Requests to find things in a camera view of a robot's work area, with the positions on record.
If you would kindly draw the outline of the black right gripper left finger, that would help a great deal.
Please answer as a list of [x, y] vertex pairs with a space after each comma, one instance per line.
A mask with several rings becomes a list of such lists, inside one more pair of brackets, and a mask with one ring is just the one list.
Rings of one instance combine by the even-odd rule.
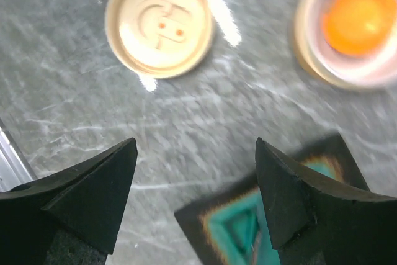
[[2, 264], [104, 264], [137, 161], [134, 138], [1, 193]]

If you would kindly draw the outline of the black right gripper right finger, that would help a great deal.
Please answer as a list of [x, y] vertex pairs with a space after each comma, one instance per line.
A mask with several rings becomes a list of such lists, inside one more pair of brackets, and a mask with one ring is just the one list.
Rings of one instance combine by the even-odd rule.
[[320, 174], [264, 140], [258, 183], [282, 264], [395, 264], [396, 199]]

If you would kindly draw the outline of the cream round container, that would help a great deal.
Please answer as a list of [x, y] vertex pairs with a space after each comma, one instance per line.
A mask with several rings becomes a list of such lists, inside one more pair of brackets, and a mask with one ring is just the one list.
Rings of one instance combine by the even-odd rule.
[[292, 47], [299, 64], [314, 77], [343, 89], [380, 89], [396, 83], [396, 27], [374, 52], [353, 57], [328, 44], [321, 19], [331, 0], [299, 0]]

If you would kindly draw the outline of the orange egg tart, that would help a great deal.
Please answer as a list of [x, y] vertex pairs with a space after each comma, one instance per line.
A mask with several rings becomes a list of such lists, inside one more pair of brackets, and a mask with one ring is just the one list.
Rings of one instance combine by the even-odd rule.
[[332, 0], [322, 17], [325, 40], [347, 56], [383, 45], [396, 22], [396, 0]]

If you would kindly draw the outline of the cream round lid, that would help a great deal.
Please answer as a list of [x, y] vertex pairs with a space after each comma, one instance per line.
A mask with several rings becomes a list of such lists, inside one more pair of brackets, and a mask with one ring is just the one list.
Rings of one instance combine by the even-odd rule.
[[166, 79], [192, 70], [204, 59], [215, 20], [208, 0], [108, 0], [105, 33], [127, 68]]

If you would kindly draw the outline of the metal food tongs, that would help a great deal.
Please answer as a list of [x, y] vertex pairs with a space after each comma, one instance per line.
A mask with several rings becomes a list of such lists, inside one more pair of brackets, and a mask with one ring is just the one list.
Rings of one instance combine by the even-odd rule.
[[259, 230], [253, 244], [251, 245], [251, 256], [249, 257], [249, 265], [262, 264], [262, 232]]

